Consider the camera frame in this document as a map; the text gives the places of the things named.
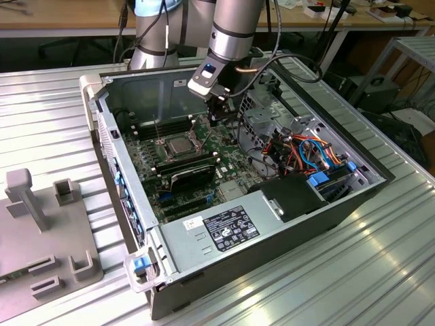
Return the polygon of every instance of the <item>wire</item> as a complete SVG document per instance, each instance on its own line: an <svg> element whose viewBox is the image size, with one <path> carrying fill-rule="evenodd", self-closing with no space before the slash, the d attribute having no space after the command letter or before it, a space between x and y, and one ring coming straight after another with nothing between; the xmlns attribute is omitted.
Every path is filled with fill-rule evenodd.
<svg viewBox="0 0 435 326"><path fill-rule="evenodd" d="M315 69L315 72L318 74L318 76L315 79L305 79L305 78L301 78L297 75L294 75L293 73L290 73L290 75L294 78L299 80L300 82L304 82L304 83L317 83L319 80L321 80L323 78L323 73L321 71L320 66L313 60L310 59L306 56L303 56L302 54L295 54L295 53L289 53L289 54L279 54L273 58L269 58L269 60L264 64L263 67L261 67L258 72L252 77L252 79L250 80L250 82L242 89L239 90L237 93L234 94L229 94L228 97L232 98L232 97L237 97L242 95L243 93L245 93L248 89L251 88L251 86L254 84L254 82L261 76L261 74L263 73L264 70L266 70L266 68L274 61L282 59L282 58L298 58L301 60L307 60L309 61Z"/></svg>
<svg viewBox="0 0 435 326"><path fill-rule="evenodd" d="M269 58L272 59L274 57L276 57L277 52L278 52L278 48L279 48L279 41L281 40L281 31L282 31L282 21L281 21L281 10L279 9L279 4L278 4L278 0L273 0L273 4L275 5L275 11L277 13L277 22L278 22L278 33L277 33L277 40L275 42L275 46L273 48L272 54ZM240 67L236 67L235 70L238 73L257 73L261 68L240 68Z"/></svg>
<svg viewBox="0 0 435 326"><path fill-rule="evenodd" d="M273 48L271 57L274 57L277 55L279 41L281 39L281 30L282 30L281 10L279 9L278 0L273 0L273 4L275 5L275 11L277 12L278 33L277 33L277 41L275 42L275 47Z"/></svg>
<svg viewBox="0 0 435 326"><path fill-rule="evenodd" d="M326 163L328 163L328 165L332 165L332 166L335 165L334 162L333 162L330 158L328 158L328 157L326 156L325 151L321 148L321 145L320 145L317 141L315 141L315 140L313 140L313 139L305 139L303 142L300 143L299 147L300 147L304 142L306 142L306 141L308 141L308 142L314 144L314 145L319 149L321 155L323 156L323 158L324 158L324 160L326 161Z"/></svg>
<svg viewBox="0 0 435 326"><path fill-rule="evenodd" d="M318 137L306 137L306 136L302 136L301 134L295 134L293 136L293 139L298 139L299 141L314 140L317 141L318 143L329 145L327 141L324 141ZM326 153L329 154L328 156L330 156L330 159L334 162L335 165L341 164L341 161L334 154L334 151L332 150L332 146L329 146L329 148L326 149Z"/></svg>
<svg viewBox="0 0 435 326"><path fill-rule="evenodd" d="M149 27L139 37L135 38L135 40L133 41L132 45L129 48L125 49L123 53L121 53L121 57L119 60L120 63L124 59L125 54L130 50L134 50L142 42L142 39L148 34L148 32L154 27L154 25L157 24L158 20L162 16L163 7L164 7L164 0L162 0L162 3L160 4L160 9L158 10L158 15L156 19L153 20L151 25L149 25Z"/></svg>
<svg viewBox="0 0 435 326"><path fill-rule="evenodd" d="M116 38L115 48L114 48L114 56L112 57L112 63L116 63L116 52L118 52L118 46L120 44L120 40L122 38L122 32L124 31L128 20L128 6L127 6L127 0L124 0L124 3L122 4L122 9L120 12L119 17L119 26L120 26L120 32L118 33L118 37Z"/></svg>
<svg viewBox="0 0 435 326"><path fill-rule="evenodd" d="M263 162L263 161L261 161L261 160L255 158L255 157L253 157L252 155L250 155L250 154L248 153L248 151L245 151L245 149L241 146L241 144L240 144L240 128L241 128L241 124L242 124L242 118L240 117L240 118L239 118L239 123L237 124L237 145L239 146L239 149L240 149L243 153L245 153L246 155L248 155L252 160L257 161L257 162L259 162L259 163L262 163L262 164L264 164L266 167L268 166L269 168L271 168L271 169L273 169L275 172L277 172L277 168L275 168L273 165L270 165L269 163Z"/></svg>
<svg viewBox="0 0 435 326"><path fill-rule="evenodd" d="M271 23L271 4L269 0L266 0L266 17L267 17L267 33L269 37L272 34L272 23Z"/></svg>
<svg viewBox="0 0 435 326"><path fill-rule="evenodd" d="M430 71L428 71L427 73L424 73L423 75L422 75L422 77L423 76L426 76L426 75L429 75L431 72ZM410 83L412 83L413 81L415 81L416 79L419 79L420 78L420 76L419 77L414 77L414 78L412 78L412 79L410 79L410 80L408 80L403 86L402 86L402 89L403 88L405 88L405 86L407 86L407 85L409 85ZM399 95L399 92L397 92L396 93L396 95L393 97L393 99L391 100L391 103L389 104L389 105L394 105L394 104L396 104L396 103L394 103L394 100L397 98L397 96ZM399 102L407 102L408 100L401 100L401 101L398 101L397 103L399 103Z"/></svg>
<svg viewBox="0 0 435 326"><path fill-rule="evenodd" d="M305 158L305 155L304 155L304 148L303 148L303 143L304 143L304 142L302 142L302 143L299 145L299 154L300 154L300 157L302 158L302 161L304 161L305 163L307 163L307 165L312 166L316 171L318 171L319 168L317 167L317 165L315 165L314 163L311 163L310 161L308 161L308 160Z"/></svg>
<svg viewBox="0 0 435 326"><path fill-rule="evenodd" d="M322 32L321 32L320 35L323 35L323 34L325 33L325 31L326 31L326 27L327 27L327 25L328 25L328 23L329 23L329 17L331 17L331 11L332 11L332 2L331 2L331 5L330 5L330 7L329 7L329 13L328 13L328 17L326 18L326 22L325 22L325 25L324 25L324 29L322 30Z"/></svg>
<svg viewBox="0 0 435 326"><path fill-rule="evenodd" d="M164 12L166 12L166 40L164 42L164 60L163 60L163 67L166 65L166 60L168 58L168 47L169 47L169 14L168 14L168 8L166 6L166 0L163 1L163 7Z"/></svg>
<svg viewBox="0 0 435 326"><path fill-rule="evenodd" d="M420 75L419 75L419 78L418 78L418 80L417 80L417 83L415 84L415 87L414 87L413 92L412 92L411 95L409 95L408 98L406 99L407 102L409 102L409 100L410 100L411 98L414 97L414 95L416 94L416 92L419 91L419 89L420 89L420 87L421 87L421 85L420 85L420 87L419 87L419 84L420 84L420 79L421 79L421 76L422 76L422 75L423 75L423 66L421 66Z"/></svg>
<svg viewBox="0 0 435 326"><path fill-rule="evenodd" d="M423 85L426 83L426 81L429 79L429 77L430 77L430 74L428 74L428 76L426 76L426 78L425 78L425 79L423 80L423 82L420 84L420 86L418 87L418 89L417 89L416 91L414 91L413 98L414 98L415 95L417 95L417 93L420 91L420 89L423 87Z"/></svg>

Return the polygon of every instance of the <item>ribbed metal surface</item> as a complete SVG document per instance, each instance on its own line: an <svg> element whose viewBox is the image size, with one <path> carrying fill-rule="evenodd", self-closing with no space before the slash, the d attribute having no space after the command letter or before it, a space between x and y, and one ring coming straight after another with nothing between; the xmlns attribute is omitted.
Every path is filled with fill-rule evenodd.
<svg viewBox="0 0 435 326"><path fill-rule="evenodd" d="M398 37L394 46L425 68L435 72L435 37Z"/></svg>
<svg viewBox="0 0 435 326"><path fill-rule="evenodd" d="M306 75L291 60L285 66ZM0 76L0 182L11 165L30 166L35 187L80 181L106 271L101 282L6 325L435 324L434 179L325 84L303 87L396 180L337 228L151 322L145 296L129 289L120 267L126 249L80 111L77 78L91 69L121 66ZM283 98L306 110L291 91Z"/></svg>

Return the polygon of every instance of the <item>power supply label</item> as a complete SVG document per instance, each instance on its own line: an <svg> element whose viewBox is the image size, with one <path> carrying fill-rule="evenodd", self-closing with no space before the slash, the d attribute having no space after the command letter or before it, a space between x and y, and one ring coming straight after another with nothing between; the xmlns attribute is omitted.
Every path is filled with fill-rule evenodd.
<svg viewBox="0 0 435 326"><path fill-rule="evenodd" d="M221 252L260 235L242 206L204 219L203 222Z"/></svg>

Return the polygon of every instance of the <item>blue latch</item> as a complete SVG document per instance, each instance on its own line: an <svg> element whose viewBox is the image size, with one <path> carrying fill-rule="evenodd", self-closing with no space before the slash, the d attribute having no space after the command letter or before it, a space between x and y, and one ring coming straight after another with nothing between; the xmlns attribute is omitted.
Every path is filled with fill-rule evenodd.
<svg viewBox="0 0 435 326"><path fill-rule="evenodd" d="M134 272L137 276L141 276L145 273L145 269L152 265L150 258L146 255L133 260L135 265Z"/></svg>
<svg viewBox="0 0 435 326"><path fill-rule="evenodd" d="M116 185L119 185L119 184L120 184L120 178L121 178L121 172L118 171L118 172L115 174L115 184L116 184Z"/></svg>
<svg viewBox="0 0 435 326"><path fill-rule="evenodd" d="M353 163L352 161L348 161L347 163L347 167L353 172L354 170L356 170L356 164Z"/></svg>
<svg viewBox="0 0 435 326"><path fill-rule="evenodd" d="M320 183L327 182L329 180L328 176L324 172L316 172L310 175L308 181L314 186L317 187Z"/></svg>

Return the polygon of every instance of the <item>black cable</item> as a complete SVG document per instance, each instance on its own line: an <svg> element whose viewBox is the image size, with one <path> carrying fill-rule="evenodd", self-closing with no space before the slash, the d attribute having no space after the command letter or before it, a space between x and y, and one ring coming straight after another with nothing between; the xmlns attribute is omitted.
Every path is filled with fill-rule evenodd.
<svg viewBox="0 0 435 326"><path fill-rule="evenodd" d="M323 73L321 72L321 68L320 66L313 60L310 59L306 56L303 56L302 54L296 54L296 53L289 53L289 54L280 54L278 56L275 56L273 58L270 58L263 67L261 67L258 72L252 77L251 81L242 89L239 90L237 93L234 94L230 94L228 97L232 98L232 97L236 97L236 96L240 96L242 95L244 92L246 92L248 89L251 88L251 86L254 84L254 82L261 76L261 74L264 72L264 70L266 70L266 68L274 61L282 59L282 58L299 58L301 60L307 60L309 61L314 69L315 72L318 74L318 76L315 79L305 79L305 78L301 78L297 75L294 75L293 73L289 73L294 79L299 80L300 82L304 82L304 83L310 83L310 84L314 84L317 83L318 81L320 81L323 78Z"/></svg>
<svg viewBox="0 0 435 326"><path fill-rule="evenodd" d="M325 33L325 31L326 31L326 27L327 27L327 25L328 25L328 23L329 23L329 17L331 17L331 11L332 11L332 2L331 2L331 6L329 7L329 12L328 12L328 17L326 18L326 22L325 22L325 26L324 26L324 29L321 31L321 36Z"/></svg>
<svg viewBox="0 0 435 326"><path fill-rule="evenodd" d="M267 17L267 33L269 37L272 35L272 20L271 20L271 3L266 0L266 17Z"/></svg>
<svg viewBox="0 0 435 326"><path fill-rule="evenodd" d="M127 26L127 20L128 20L128 6L127 6L127 0L124 0L124 3L122 4L122 9L120 12L120 17L118 21L118 26L120 27L120 32L118 33L118 37L116 38L115 48L114 48L114 56L112 58L112 63L116 63L116 52L118 51L118 46L120 44L120 40L122 39L122 32Z"/></svg>
<svg viewBox="0 0 435 326"><path fill-rule="evenodd" d="M163 60L163 66L164 67L166 65L166 60L168 58L168 35L167 33L169 32L169 14L168 14L168 8L166 6L166 0L162 0L163 1L163 7L164 7L164 12L166 13L166 28L167 30L165 31L165 46L164 46L164 60Z"/></svg>
<svg viewBox="0 0 435 326"><path fill-rule="evenodd" d="M431 73L431 72L428 71L427 73L424 73L424 74L422 75L422 77L423 77L423 76L426 76L426 75L429 75L430 73ZM418 78L419 78L419 77L414 77L414 78L408 80L408 81L403 85L402 89L405 88L406 85L409 85L410 83L412 83L413 81L415 81L415 80L418 79ZM399 103L399 102L407 102L407 100L401 100L401 101L398 101L397 103L394 103L394 100L397 98L398 95L399 95L399 92L396 93L396 95L393 97L393 99L391 100L391 103L390 103L389 105L394 105L394 104L397 104L397 103Z"/></svg>
<svg viewBox="0 0 435 326"><path fill-rule="evenodd" d="M237 145L239 145L239 149L240 149L243 153L245 153L246 155L248 155L252 160L257 161L257 162L259 162L259 163L262 163L262 164L264 164L266 167L268 166L269 168L271 168L271 169L273 169L275 172L277 172L278 169L275 168L273 165L270 165L269 163L263 162L263 161L261 161L261 160L255 158L255 157L253 157L252 155L250 155L247 151L245 151L245 149L244 149L244 148L242 147L242 145L240 144L240 129L241 129L240 127L241 127L241 124L242 124L242 117L239 118L239 123L237 124Z"/></svg>
<svg viewBox="0 0 435 326"><path fill-rule="evenodd" d="M275 47L273 48L271 57L277 55L278 48L279 48L279 41L281 39L281 30L282 30L281 10L279 9L278 0L273 0L273 3L275 5L275 11L277 12L278 33L277 33L277 40L275 42Z"/></svg>
<svg viewBox="0 0 435 326"><path fill-rule="evenodd" d="M128 47L127 49L125 49L123 51L123 53L121 53L121 57L120 57L119 62L122 62L122 59L124 59L124 55L129 50L134 50L141 43L141 41L145 37L145 35L147 35L148 32L154 27L154 25L157 24L158 20L162 16L163 6L164 6L164 2L162 0L162 3L160 4L160 9L158 10L158 15L157 15L156 19L151 23L151 25L149 25L149 27L139 37L135 38L135 40L133 41L133 43L130 47Z"/></svg>
<svg viewBox="0 0 435 326"><path fill-rule="evenodd" d="M417 80L417 83L415 84L415 87L414 87L413 92L412 92L411 95L409 95L408 98L406 99L407 102L409 102L409 100L411 99L411 97L414 97L414 93L420 89L420 88L419 88L419 84L420 84L420 79L421 79L421 76L422 76L422 75L423 75L423 66L421 66L420 76L419 76L419 78L418 78L418 80Z"/></svg>

